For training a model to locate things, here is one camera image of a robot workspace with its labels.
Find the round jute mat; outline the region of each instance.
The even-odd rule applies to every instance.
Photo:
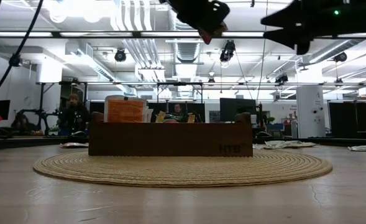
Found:
[[[332,165],[305,154],[266,150],[254,150],[253,157],[99,157],[83,151],[38,160],[34,170],[99,184],[213,187],[308,179],[327,174]]]

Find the wooden box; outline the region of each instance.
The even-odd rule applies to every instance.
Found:
[[[250,124],[95,123],[90,156],[253,156]]]

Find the table surface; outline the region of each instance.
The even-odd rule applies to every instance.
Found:
[[[366,152],[287,149],[327,159],[334,170],[316,179],[251,187],[122,187],[32,170],[41,157],[75,150],[0,150],[0,223],[366,223]]]

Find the ceiling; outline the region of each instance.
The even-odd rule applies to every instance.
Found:
[[[114,30],[110,23],[110,17],[115,13],[114,3],[111,0],[93,0],[91,4],[94,6],[89,9],[87,7],[86,9],[80,8],[80,5],[83,4],[75,4],[74,6],[77,6],[76,9],[70,7],[67,13],[69,16],[61,23],[55,23],[50,18],[50,11],[53,10],[52,5],[54,2],[54,0],[45,0],[40,17],[34,27],[35,31]],[[125,9],[126,2],[122,2],[122,8]],[[144,17],[142,10],[144,3],[143,1],[139,2],[141,8],[140,18],[142,20]],[[228,3],[231,9],[230,14],[225,19],[229,31],[264,32],[273,28],[261,25],[261,18],[284,8],[290,0],[270,0],[268,7],[265,1],[256,1],[255,7],[253,8],[250,7],[250,1],[230,0],[225,2]],[[38,0],[3,0],[0,8],[0,30],[26,30],[34,15],[37,3]],[[130,19],[131,23],[134,23],[134,1],[131,1],[131,4]],[[168,8],[159,5],[157,1],[150,1],[150,5],[150,24],[152,28],[156,31],[172,30],[173,26],[170,21],[173,18],[171,18]],[[102,18],[98,22],[87,22],[83,16],[88,13],[88,10],[92,13],[97,11]],[[20,41],[20,39],[0,39],[0,52],[9,47],[18,46]],[[173,40],[155,39],[154,41],[160,62],[165,69],[165,78],[178,80],[179,74],[176,73],[175,49],[173,48],[173,44],[170,43]],[[65,64],[65,69],[63,70],[63,76],[65,77],[77,77],[80,80],[89,80],[91,82],[99,81],[98,74],[90,66],[73,60],[74,56],[65,50],[72,42],[78,46],[85,46],[86,44],[92,46],[94,59],[104,66],[106,70],[112,72],[119,81],[139,81],[134,75],[137,63],[128,50],[126,50],[127,59],[125,62],[116,62],[114,60],[116,50],[125,46],[122,39],[85,38],[70,41],[68,39],[29,39],[25,46],[43,47],[56,55]],[[226,43],[226,39],[214,39],[209,45],[200,44],[199,57],[195,61],[195,65],[198,66],[191,76],[191,81],[201,80],[206,82],[210,77],[209,73],[214,72],[216,82],[243,82],[243,76],[245,76],[245,80],[253,83],[266,82],[267,80],[274,82],[273,78],[278,75],[278,69],[281,66],[289,62],[289,60],[301,61],[301,57],[297,57],[294,50],[270,40],[261,38],[236,39],[234,42],[236,45],[236,53],[231,58],[228,67],[222,67],[218,59],[219,53]],[[310,57],[322,50],[325,51],[328,46],[330,47],[330,45],[337,44],[338,42],[342,42],[342,40],[317,39],[311,43],[310,51],[306,56]],[[366,82],[366,71],[356,74],[366,68],[366,40],[349,49],[345,49],[344,52],[347,54],[347,61],[343,63],[335,64],[328,60],[320,62],[323,71],[323,81],[333,82],[336,76],[338,76],[343,78],[348,77],[349,79],[345,80],[345,82]],[[25,59],[33,60],[32,56],[28,55]],[[290,67],[283,67],[281,71],[289,76],[289,82],[295,82],[296,74],[300,72],[297,71],[297,67],[294,64]],[[214,88],[239,89],[246,87],[214,86]],[[341,92],[350,93],[358,88],[358,86],[351,86]]]

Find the cardboard box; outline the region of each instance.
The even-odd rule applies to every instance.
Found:
[[[253,156],[250,124],[95,123],[90,156]]]

